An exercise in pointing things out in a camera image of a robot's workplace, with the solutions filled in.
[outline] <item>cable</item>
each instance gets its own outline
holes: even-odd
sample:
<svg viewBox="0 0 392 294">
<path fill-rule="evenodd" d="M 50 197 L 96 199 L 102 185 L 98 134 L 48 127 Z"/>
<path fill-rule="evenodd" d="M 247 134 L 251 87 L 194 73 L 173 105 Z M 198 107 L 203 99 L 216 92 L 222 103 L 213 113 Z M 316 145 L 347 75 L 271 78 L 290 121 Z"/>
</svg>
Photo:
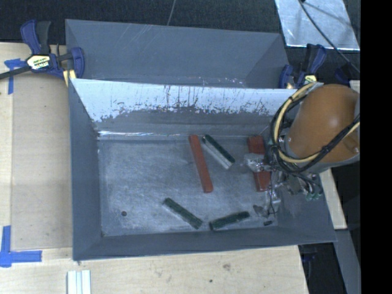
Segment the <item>cable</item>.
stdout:
<svg viewBox="0 0 392 294">
<path fill-rule="evenodd" d="M 339 49 L 337 49 L 337 47 L 332 43 L 332 41 L 330 41 L 330 39 L 322 32 L 322 30 L 317 26 L 317 24 L 315 23 L 315 21 L 312 19 L 312 17 L 309 15 L 309 13 L 307 12 L 307 10 L 305 9 L 305 7 L 303 6 L 303 3 L 301 0 L 298 0 L 301 8 L 304 10 L 306 16 L 308 17 L 308 19 L 312 22 L 312 24 L 314 25 L 314 27 L 318 30 L 318 32 L 324 37 L 324 39 L 331 45 L 332 48 L 334 48 L 334 50 L 340 55 L 342 56 L 342 58 L 354 69 L 356 70 L 358 73 L 361 73 L 361 71 L 354 66 L 351 61 L 349 59 L 347 59 L 347 57 L 345 55 L 343 55 L 343 53 L 341 53 L 339 51 Z"/>
<path fill-rule="evenodd" d="M 176 5 L 176 1 L 177 1 L 177 0 L 173 0 L 173 5 L 171 6 L 171 11 L 170 11 L 169 19 L 167 20 L 166 26 L 169 26 L 170 21 L 172 20 L 172 16 L 173 16 L 173 12 L 174 12 L 174 6 Z"/>
</svg>

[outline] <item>blue tape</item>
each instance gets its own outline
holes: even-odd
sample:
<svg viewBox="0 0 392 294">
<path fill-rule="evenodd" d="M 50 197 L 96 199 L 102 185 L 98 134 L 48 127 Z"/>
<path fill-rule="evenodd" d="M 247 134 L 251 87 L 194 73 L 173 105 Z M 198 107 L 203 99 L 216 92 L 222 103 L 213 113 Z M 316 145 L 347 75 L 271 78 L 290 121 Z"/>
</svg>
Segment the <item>blue tape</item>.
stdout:
<svg viewBox="0 0 392 294">
<path fill-rule="evenodd" d="M 10 71 L 14 70 L 14 68 L 24 67 L 27 66 L 26 62 L 21 59 L 11 59 L 5 60 L 4 64 L 9 68 Z M 13 77 L 9 78 L 8 81 L 8 95 L 13 93 Z"/>
<path fill-rule="evenodd" d="M 18 262 L 41 262 L 42 251 L 11 252 L 11 226 L 2 228 L 0 267 L 9 268 Z"/>
</svg>

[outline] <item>wooden table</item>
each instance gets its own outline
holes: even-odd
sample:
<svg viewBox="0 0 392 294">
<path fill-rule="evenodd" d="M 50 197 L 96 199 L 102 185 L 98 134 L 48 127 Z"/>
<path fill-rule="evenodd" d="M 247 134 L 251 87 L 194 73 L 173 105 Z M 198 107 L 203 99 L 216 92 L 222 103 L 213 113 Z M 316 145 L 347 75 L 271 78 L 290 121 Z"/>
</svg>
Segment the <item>wooden table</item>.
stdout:
<svg viewBox="0 0 392 294">
<path fill-rule="evenodd" d="M 24 59 L 28 55 L 29 48 L 22 43 L 0 43 L 0 72 L 7 71 L 4 60 Z M 12 217 L 23 212 L 11 205 L 12 190 L 18 183 L 12 175 L 13 98 L 21 94 L 24 86 L 51 80 L 48 75 L 29 74 L 15 77 L 18 90 L 12 95 L 7 94 L 8 80 L 0 81 L 0 234 L 1 226 L 10 225 Z M 53 82 L 61 83 L 61 80 L 53 78 Z M 34 110 L 26 112 L 31 113 L 34 121 L 37 116 Z M 40 162 L 37 154 L 31 159 L 32 165 L 35 162 Z M 347 228 L 331 171 L 322 173 L 321 177 L 335 229 Z M 31 179 L 36 182 L 39 177 L 31 175 Z M 40 197 L 40 186 L 34 190 Z M 58 198 L 52 195 L 46 199 Z M 38 201 L 33 200 L 31 209 L 42 207 L 42 212 L 47 212 L 45 204 L 39 205 Z M 71 247 L 49 247 L 43 250 L 40 263 L 0 268 L 0 293 L 66 293 L 66 274 L 70 270 L 91 271 L 93 294 L 309 293 L 297 246 L 85 262 L 74 262 L 71 257 Z"/>
</svg>

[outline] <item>clamp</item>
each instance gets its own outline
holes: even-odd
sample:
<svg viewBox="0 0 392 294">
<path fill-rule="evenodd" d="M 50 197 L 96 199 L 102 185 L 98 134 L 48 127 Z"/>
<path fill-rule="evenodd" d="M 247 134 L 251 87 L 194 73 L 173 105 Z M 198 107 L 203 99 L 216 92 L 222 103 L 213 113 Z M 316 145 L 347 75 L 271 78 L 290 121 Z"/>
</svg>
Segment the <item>clamp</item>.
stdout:
<svg viewBox="0 0 392 294">
<path fill-rule="evenodd" d="M 307 82 L 309 76 L 314 75 L 316 71 L 323 65 L 326 59 L 326 50 L 321 45 L 306 45 L 306 56 L 303 64 L 300 64 L 296 69 L 286 64 L 279 77 L 278 88 L 288 88 L 291 84 L 292 88 L 300 88 Z"/>
<path fill-rule="evenodd" d="M 61 56 L 59 54 L 55 55 L 50 53 L 48 44 L 48 31 L 50 25 L 50 21 L 37 22 L 36 20 L 29 20 L 21 26 L 21 36 L 23 42 L 29 46 L 31 56 L 25 60 L 25 66 L 0 74 L 0 80 L 27 71 L 33 73 L 46 73 L 65 80 L 67 71 L 61 67 L 61 61 L 68 59 L 73 59 L 75 76 L 80 78 L 83 75 L 85 70 L 85 59 L 83 50 L 80 47 L 74 47 L 71 49 L 70 53 Z"/>
</svg>

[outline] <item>red block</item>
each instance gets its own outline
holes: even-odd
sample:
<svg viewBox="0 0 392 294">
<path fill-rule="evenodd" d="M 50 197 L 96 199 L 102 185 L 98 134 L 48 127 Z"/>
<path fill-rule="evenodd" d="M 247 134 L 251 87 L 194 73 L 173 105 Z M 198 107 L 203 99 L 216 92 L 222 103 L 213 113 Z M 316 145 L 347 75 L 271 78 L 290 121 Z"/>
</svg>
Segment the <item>red block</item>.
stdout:
<svg viewBox="0 0 392 294">
<path fill-rule="evenodd" d="M 250 153 L 265 154 L 264 141 L 261 136 L 252 136 L 247 139 L 247 147 Z M 265 192 L 271 184 L 271 172 L 253 172 L 257 192 Z"/>
<path fill-rule="evenodd" d="M 202 182 L 203 191 L 204 193 L 210 193 L 213 191 L 214 187 L 213 182 L 209 177 L 207 163 L 204 159 L 200 140 L 198 139 L 197 135 L 190 135 L 188 139 L 190 143 L 190 148 L 192 149 L 192 153 L 195 158 L 198 175 L 200 177 L 200 181 Z"/>
</svg>

